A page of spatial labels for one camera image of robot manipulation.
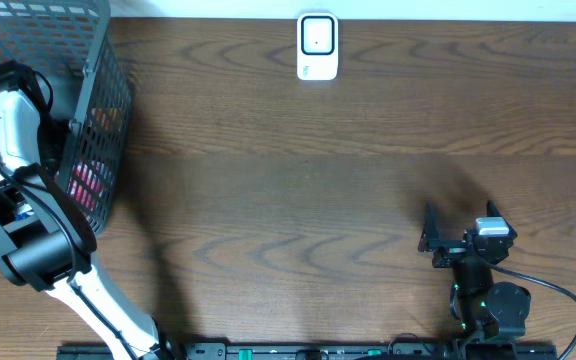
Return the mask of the orange tissue pack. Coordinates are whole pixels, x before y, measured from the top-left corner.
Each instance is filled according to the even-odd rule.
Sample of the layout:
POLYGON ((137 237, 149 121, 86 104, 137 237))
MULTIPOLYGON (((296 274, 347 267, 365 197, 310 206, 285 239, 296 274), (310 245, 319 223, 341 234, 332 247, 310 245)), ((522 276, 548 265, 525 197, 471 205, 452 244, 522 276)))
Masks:
POLYGON ((104 131, 118 132, 121 129, 122 112, 117 108, 92 108, 91 115, 104 131))

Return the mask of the purple pink tissue pack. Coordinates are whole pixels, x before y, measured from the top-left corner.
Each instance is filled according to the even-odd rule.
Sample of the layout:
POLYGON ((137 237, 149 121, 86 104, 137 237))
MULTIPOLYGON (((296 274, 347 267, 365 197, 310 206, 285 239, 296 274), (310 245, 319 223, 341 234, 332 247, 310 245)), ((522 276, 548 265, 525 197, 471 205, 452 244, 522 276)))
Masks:
POLYGON ((76 203, 94 212, 106 192, 107 167, 99 161, 85 164, 79 161, 72 169, 68 193, 76 203))

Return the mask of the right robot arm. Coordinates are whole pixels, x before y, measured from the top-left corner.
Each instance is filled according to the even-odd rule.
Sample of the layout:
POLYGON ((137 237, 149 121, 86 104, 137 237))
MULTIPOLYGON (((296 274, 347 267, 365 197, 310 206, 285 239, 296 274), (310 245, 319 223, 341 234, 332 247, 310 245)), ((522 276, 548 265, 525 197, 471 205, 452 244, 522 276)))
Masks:
POLYGON ((433 255, 432 266, 449 268, 453 274, 450 307, 462 323, 464 335, 453 341, 454 356, 466 359, 474 347, 495 344, 512 347, 526 333, 530 292, 511 282, 496 282, 492 268, 509 256, 516 231, 493 202, 487 215, 477 218, 457 240, 440 235, 437 217, 425 210, 420 252, 433 255))

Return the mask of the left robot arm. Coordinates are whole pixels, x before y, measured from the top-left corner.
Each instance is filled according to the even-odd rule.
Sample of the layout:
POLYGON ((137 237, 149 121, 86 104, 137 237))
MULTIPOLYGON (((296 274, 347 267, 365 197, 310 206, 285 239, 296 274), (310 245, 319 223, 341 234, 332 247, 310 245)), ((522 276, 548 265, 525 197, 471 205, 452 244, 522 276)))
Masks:
POLYGON ((51 114, 54 98, 40 72, 0 64, 0 271, 68 306, 115 359, 182 359, 105 272, 89 222, 47 168, 70 133, 51 114))

